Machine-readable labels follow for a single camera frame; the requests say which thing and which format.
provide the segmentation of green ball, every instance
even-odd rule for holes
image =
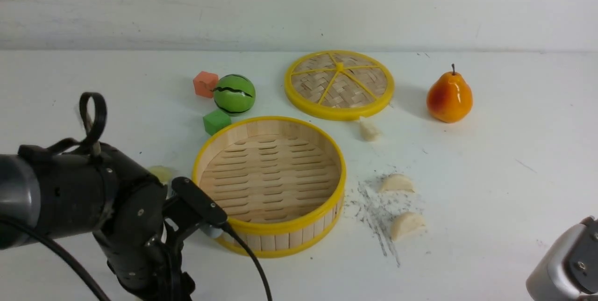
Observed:
[[[228,115],[241,115],[256,102],[256,88],[246,77],[229,74],[216,84],[214,102]]]

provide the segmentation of yellow plastic rim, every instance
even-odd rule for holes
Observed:
[[[301,96],[301,94],[299,94],[299,92],[297,92],[297,90],[295,90],[295,88],[292,85],[291,77],[293,75],[293,71],[295,71],[295,68],[297,68],[297,66],[300,63],[304,62],[305,60],[313,58],[315,56],[320,56],[321,54],[329,54],[332,61],[335,63],[336,61],[332,56],[332,54],[334,54],[334,53],[348,54],[351,56],[357,56],[357,57],[369,60],[370,62],[373,63],[372,67],[377,67],[380,70],[382,70],[384,72],[384,74],[386,75],[386,79],[387,79],[387,85],[386,85],[386,90],[384,91],[384,94],[382,94],[382,96],[376,98],[376,96],[374,96],[372,94],[372,92],[370,92],[370,90],[368,90],[368,88],[366,88],[364,85],[362,85],[360,82],[358,82],[355,79],[355,77],[352,77],[350,75],[350,73],[346,73],[345,69],[342,67],[342,65],[340,65],[340,67],[337,66],[336,74],[333,77],[333,79],[331,79],[329,86],[332,84],[332,82],[334,81],[334,79],[335,79],[336,75],[338,75],[338,73],[343,73],[344,75],[346,75],[353,81],[357,82],[366,92],[368,92],[372,96],[374,96],[376,98],[376,101],[374,101],[368,105],[365,105],[363,107],[332,108],[332,107],[326,107],[326,106],[320,105],[318,103],[313,103],[313,102],[305,99],[303,96]],[[311,72],[316,72],[316,71],[329,71],[329,69],[316,69],[316,70],[312,70]],[[320,52],[314,52],[312,54],[308,54],[307,56],[303,56],[303,57],[297,59],[293,64],[291,64],[291,66],[286,70],[286,74],[285,74],[285,92],[286,92],[286,96],[289,98],[291,103],[293,105],[295,105],[295,107],[299,108],[301,111],[303,111],[311,116],[316,116],[318,118],[323,118],[326,120],[352,121],[352,120],[359,119],[360,116],[372,116],[372,115],[382,111],[382,109],[384,109],[384,107],[386,107],[388,105],[388,103],[391,102],[392,94],[394,93],[394,91],[395,91],[395,81],[392,79],[392,75],[391,75],[390,71],[388,71],[388,69],[384,65],[382,65],[382,63],[378,62],[377,60],[375,60],[373,58],[370,58],[369,56],[366,56],[365,54],[361,54],[358,52],[352,52],[350,50],[323,50]]]
[[[326,235],[333,229],[333,227],[335,227],[336,223],[338,222],[338,218],[340,218],[341,213],[342,213],[342,205],[341,205],[341,208],[338,210],[336,217],[333,219],[333,221],[330,223],[330,225],[327,226],[326,229],[324,229],[322,231],[322,233],[320,233],[319,235],[316,235],[316,237],[313,237],[313,239],[310,241],[304,242],[303,244],[301,244],[297,247],[290,248],[288,250],[254,251],[254,254],[258,258],[280,258],[280,257],[292,256],[293,254],[297,254],[303,250],[307,250],[308,248],[314,246],[318,241],[320,241],[324,237],[326,237]],[[222,237],[219,237],[218,239],[216,239],[216,241],[220,245],[231,250],[232,252],[235,252],[237,254],[242,254],[244,256],[248,256],[247,252],[243,248],[241,248],[239,246],[235,246],[235,245],[231,244],[230,242],[225,241],[224,239],[222,239]]]
[[[347,171],[346,171],[346,165],[344,163],[344,158],[342,157],[342,152],[341,152],[340,148],[338,148],[338,145],[335,143],[335,140],[333,140],[330,137],[330,135],[328,135],[325,131],[321,130],[320,128],[318,128],[308,122],[304,122],[302,120],[297,120],[295,118],[288,118],[286,116],[259,116],[256,118],[250,118],[247,120],[243,120],[243,121],[231,124],[230,126],[218,131],[218,133],[216,133],[212,137],[210,137],[210,139],[208,139],[207,142],[203,145],[203,147],[197,154],[197,157],[195,158],[195,163],[193,164],[192,180],[197,186],[199,186],[199,179],[197,178],[196,169],[199,166],[199,161],[201,160],[201,156],[203,156],[203,153],[205,152],[207,147],[211,143],[213,143],[213,141],[215,141],[220,135],[223,135],[224,133],[226,133],[226,131],[228,131],[230,129],[233,129],[233,128],[239,127],[239,126],[243,126],[244,124],[248,124],[249,122],[256,122],[256,121],[260,121],[260,120],[287,121],[287,122],[294,122],[296,124],[302,124],[304,126],[308,126],[312,129],[316,130],[318,133],[320,133],[323,137],[325,137],[332,144],[332,146],[335,148],[335,152],[338,154],[338,158],[340,159],[340,178],[338,179],[338,184],[335,189],[335,192],[333,192],[333,194],[329,197],[329,199],[327,199],[322,205],[320,205],[320,207],[317,207],[312,212],[309,212],[308,214],[301,216],[300,218],[297,218],[297,219],[289,220],[287,222],[274,222],[272,224],[258,224],[258,223],[254,223],[254,222],[242,222],[241,220],[238,220],[235,218],[228,219],[228,222],[231,224],[231,226],[234,227],[235,231],[237,231],[237,232],[243,232],[243,233],[252,234],[252,235],[280,235],[281,233],[293,233],[293,232],[299,231],[307,226],[310,226],[314,222],[320,220],[320,218],[323,218],[324,216],[326,216],[326,214],[329,213],[329,211],[331,211],[337,205],[337,203],[339,201],[341,201],[344,197],[344,184],[346,182]],[[320,240],[320,239],[322,239],[322,237],[320,237],[320,235],[318,235],[318,236],[314,237],[314,239],[318,238],[318,240]],[[284,252],[284,251],[285,250],[272,251],[271,253],[275,254],[276,252]]]

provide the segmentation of white wall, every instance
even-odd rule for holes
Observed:
[[[0,0],[0,48],[598,50],[598,0]]]

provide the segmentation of woven bamboo lid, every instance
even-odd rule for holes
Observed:
[[[348,50],[308,54],[285,75],[286,96],[305,113],[327,120],[357,120],[382,111],[395,84],[378,61]]]

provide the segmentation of orange cube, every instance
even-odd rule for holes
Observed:
[[[201,71],[197,77],[193,78],[193,87],[195,88],[195,94],[202,97],[214,97],[212,90],[218,84],[218,75],[215,73],[209,73]]]

